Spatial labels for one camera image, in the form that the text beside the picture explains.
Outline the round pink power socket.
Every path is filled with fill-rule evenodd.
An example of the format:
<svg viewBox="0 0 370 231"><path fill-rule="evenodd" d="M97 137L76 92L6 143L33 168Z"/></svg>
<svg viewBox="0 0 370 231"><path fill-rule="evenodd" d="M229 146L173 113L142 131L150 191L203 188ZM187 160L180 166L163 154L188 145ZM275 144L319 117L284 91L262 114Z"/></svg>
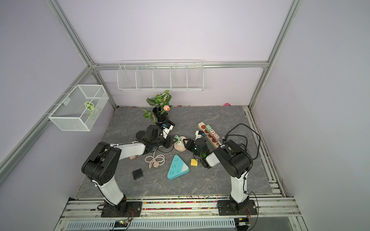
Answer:
<svg viewBox="0 0 370 231"><path fill-rule="evenodd" d="M174 144L174 148L175 148L177 151L179 151L179 152L183 152L183 151L185 151L185 150L186 150L185 145L184 145L184 139L186 139L186 137L185 137L185 136L180 136L180 138L181 138L181 140L180 140L180 141L178 141L178 142L176 142L176 143Z"/></svg>

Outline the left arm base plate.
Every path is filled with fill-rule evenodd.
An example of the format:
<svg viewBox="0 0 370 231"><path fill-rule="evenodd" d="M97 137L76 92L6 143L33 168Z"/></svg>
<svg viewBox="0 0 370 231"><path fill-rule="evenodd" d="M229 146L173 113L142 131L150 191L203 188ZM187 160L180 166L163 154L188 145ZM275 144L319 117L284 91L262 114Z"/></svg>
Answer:
<svg viewBox="0 0 370 231"><path fill-rule="evenodd" d="M126 201L117 206L109 203L104 203L97 207L101 211L102 218L118 218L118 217L139 217L142 211L143 203L140 201Z"/></svg>

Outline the cream power strip red outlets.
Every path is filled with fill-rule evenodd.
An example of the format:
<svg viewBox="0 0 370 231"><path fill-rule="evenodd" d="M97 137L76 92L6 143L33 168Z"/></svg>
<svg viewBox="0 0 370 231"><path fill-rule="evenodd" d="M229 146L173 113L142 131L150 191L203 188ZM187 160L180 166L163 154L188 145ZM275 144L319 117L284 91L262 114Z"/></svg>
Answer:
<svg viewBox="0 0 370 231"><path fill-rule="evenodd" d="M198 124L198 128L204 132L206 140L213 146L213 148L217 148L221 146L220 137L215 132L215 130L210 126L206 125L204 122L200 122Z"/></svg>

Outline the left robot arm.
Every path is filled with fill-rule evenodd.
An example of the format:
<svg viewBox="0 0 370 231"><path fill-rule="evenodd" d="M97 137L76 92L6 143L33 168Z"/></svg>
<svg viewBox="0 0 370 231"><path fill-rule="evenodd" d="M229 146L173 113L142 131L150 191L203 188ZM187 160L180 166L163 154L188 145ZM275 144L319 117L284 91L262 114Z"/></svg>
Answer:
<svg viewBox="0 0 370 231"><path fill-rule="evenodd" d="M136 133L136 140L132 142L109 144L100 142L82 165L82 173L98 187L104 196L104 207L102 217L135 216L134 207L137 206L138 213L141 203L133 206L127 204L127 197L119 188L115 180L115 172L120 160L132 156L141 156L157 151L159 147L169 148L174 138L169 133L173 129L164 126L150 125L145 131Z"/></svg>

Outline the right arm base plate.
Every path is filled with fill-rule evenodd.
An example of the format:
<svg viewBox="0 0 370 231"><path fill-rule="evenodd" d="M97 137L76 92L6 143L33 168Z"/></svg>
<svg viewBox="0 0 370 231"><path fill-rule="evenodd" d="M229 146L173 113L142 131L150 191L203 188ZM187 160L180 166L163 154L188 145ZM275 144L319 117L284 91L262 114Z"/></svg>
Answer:
<svg viewBox="0 0 370 231"><path fill-rule="evenodd" d="M257 205L255 201L246 199L242 203L236 203L233 200L219 200L217 201L217 209L220 216L232 215L257 215Z"/></svg>

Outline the yellow charger plug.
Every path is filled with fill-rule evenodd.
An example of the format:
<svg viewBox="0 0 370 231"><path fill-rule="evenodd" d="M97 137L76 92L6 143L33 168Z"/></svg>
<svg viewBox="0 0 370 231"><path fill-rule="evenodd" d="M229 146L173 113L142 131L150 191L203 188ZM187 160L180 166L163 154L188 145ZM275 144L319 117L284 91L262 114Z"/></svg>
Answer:
<svg viewBox="0 0 370 231"><path fill-rule="evenodd" d="M192 158L192 159L191 159L191 163L190 163L190 165L191 165L192 167L197 167L197 166L198 166L198 160L196 160L196 159Z"/></svg>

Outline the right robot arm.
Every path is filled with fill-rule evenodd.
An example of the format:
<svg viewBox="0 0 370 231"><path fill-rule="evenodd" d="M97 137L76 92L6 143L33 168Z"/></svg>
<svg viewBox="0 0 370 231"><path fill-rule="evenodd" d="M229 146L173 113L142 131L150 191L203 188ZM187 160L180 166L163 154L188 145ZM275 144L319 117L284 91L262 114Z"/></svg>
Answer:
<svg viewBox="0 0 370 231"><path fill-rule="evenodd" d="M250 200L247 178L253 166L251 155L233 140L224 142L212 152L203 138L184 139L183 142L203 167L223 166L231 178L230 207L238 212L246 210Z"/></svg>

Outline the black charger plug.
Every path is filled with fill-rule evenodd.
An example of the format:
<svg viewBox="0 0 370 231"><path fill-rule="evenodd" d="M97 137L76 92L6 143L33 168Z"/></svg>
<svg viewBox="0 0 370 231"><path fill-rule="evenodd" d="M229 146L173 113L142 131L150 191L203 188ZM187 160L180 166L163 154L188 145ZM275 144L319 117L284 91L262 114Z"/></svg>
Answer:
<svg viewBox="0 0 370 231"><path fill-rule="evenodd" d="M142 171L142 169L141 169L141 168L136 169L136 170L134 170L134 171L132 172L132 175L133 175L133 179L134 179L134 180L137 180L137 179L139 179L139 178L143 177L143 171Z"/></svg>

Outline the green charger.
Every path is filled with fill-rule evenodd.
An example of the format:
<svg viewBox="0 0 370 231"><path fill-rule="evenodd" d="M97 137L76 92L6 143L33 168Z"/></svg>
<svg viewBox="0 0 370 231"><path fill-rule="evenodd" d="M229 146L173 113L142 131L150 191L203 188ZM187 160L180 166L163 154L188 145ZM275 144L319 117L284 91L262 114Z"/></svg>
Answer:
<svg viewBox="0 0 370 231"><path fill-rule="evenodd" d="M176 139L177 142L181 140L181 138L178 135L175 135L174 138Z"/></svg>
<svg viewBox="0 0 370 231"><path fill-rule="evenodd" d="M206 128L205 128L206 132L210 132L211 129L212 127L210 125L206 125Z"/></svg>

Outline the teal triangular power socket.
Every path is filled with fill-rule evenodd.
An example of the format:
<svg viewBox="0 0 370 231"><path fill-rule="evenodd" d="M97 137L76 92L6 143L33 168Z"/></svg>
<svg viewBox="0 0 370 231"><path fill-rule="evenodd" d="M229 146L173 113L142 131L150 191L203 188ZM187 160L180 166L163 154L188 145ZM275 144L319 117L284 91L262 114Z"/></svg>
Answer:
<svg viewBox="0 0 370 231"><path fill-rule="evenodd" d="M167 178L169 180L174 180L189 172L190 172L189 166L180 158L180 156L175 155L173 157L170 169L168 171Z"/></svg>

